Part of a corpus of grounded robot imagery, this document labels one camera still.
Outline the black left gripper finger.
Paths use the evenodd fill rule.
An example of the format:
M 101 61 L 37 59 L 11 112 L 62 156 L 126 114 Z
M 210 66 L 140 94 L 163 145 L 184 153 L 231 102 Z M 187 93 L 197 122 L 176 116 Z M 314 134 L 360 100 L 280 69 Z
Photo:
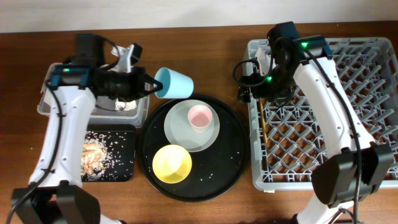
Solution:
M 163 89 L 163 84 L 151 76 L 145 76 L 144 80 L 146 83 L 152 85 L 154 89 Z
M 153 94 L 153 93 L 156 93 L 156 92 L 158 92 L 158 91 L 160 91 L 160 90 L 162 90 L 163 88 L 162 87 L 157 87 L 157 88 L 153 88 L 153 89 L 151 89 L 151 90 L 146 90 L 146 89 L 144 89 L 144 94 L 143 94 L 143 96 L 149 96 L 149 95 L 151 95 L 151 94 Z

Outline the blue cup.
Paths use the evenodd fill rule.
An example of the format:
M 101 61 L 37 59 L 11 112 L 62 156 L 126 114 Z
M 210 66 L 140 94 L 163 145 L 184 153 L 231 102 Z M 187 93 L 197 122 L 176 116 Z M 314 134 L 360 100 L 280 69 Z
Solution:
M 160 68 L 155 74 L 155 79 L 163 86 L 161 90 L 155 92 L 158 98 L 189 98 L 193 93 L 193 80 L 169 68 Z

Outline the white napkin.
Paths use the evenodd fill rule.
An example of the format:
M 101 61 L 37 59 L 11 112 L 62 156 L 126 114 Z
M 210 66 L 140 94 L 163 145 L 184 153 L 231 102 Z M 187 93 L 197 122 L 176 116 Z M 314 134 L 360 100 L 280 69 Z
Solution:
M 115 101 L 115 110 L 121 111 L 131 111 L 137 108 L 137 103 L 135 101 L 124 102 L 124 101 Z

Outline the pale grey plate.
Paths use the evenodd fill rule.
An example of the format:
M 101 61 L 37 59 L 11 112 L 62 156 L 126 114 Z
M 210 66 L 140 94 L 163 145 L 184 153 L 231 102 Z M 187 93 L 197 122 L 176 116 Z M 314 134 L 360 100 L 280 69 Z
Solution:
M 188 121 L 188 111 L 193 106 L 209 107 L 213 119 L 202 133 L 193 130 Z M 210 147 L 218 137 L 220 120 L 217 112 L 208 103 L 200 100 L 183 100 L 174 105 L 167 113 L 164 121 L 164 132 L 171 144 L 184 147 L 188 152 L 199 152 Z

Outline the pink cup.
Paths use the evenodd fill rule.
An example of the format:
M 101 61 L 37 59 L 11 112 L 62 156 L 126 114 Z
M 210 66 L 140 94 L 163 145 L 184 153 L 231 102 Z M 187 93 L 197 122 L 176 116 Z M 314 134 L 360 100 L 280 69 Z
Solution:
M 212 111 L 205 105 L 195 105 L 188 111 L 190 126 L 197 133 L 206 131 L 212 120 Z

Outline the yellow bowl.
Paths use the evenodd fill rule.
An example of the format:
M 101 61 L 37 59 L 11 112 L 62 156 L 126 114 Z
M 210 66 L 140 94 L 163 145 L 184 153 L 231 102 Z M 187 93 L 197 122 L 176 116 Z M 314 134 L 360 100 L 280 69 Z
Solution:
M 192 169 L 190 153 L 178 145 L 166 145 L 160 148 L 152 160 L 155 176 L 166 184 L 176 184 L 186 179 Z

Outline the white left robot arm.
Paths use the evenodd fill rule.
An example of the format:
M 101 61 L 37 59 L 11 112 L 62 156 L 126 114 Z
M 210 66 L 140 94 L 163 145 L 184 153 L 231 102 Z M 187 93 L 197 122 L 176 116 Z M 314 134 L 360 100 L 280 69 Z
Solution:
M 26 188 L 14 189 L 10 215 L 25 223 L 111 223 L 99 201 L 84 191 L 81 157 L 85 133 L 96 100 L 134 101 L 156 92 L 161 82 L 137 65 L 142 47 L 114 46 L 116 61 L 106 63 L 107 39 L 78 34 L 75 53 L 49 68 L 44 82 L 52 96 L 40 159 Z

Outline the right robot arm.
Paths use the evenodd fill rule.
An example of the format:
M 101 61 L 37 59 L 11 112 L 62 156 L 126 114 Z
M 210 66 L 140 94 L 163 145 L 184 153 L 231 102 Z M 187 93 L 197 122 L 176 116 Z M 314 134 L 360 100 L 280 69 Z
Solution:
M 386 39 L 324 39 L 290 22 L 205 77 L 211 95 L 170 100 L 145 121 L 137 160 L 151 185 L 184 202 L 228 191 L 246 167 L 257 190 L 312 190 L 288 223 L 331 223 L 396 165 L 396 83 Z

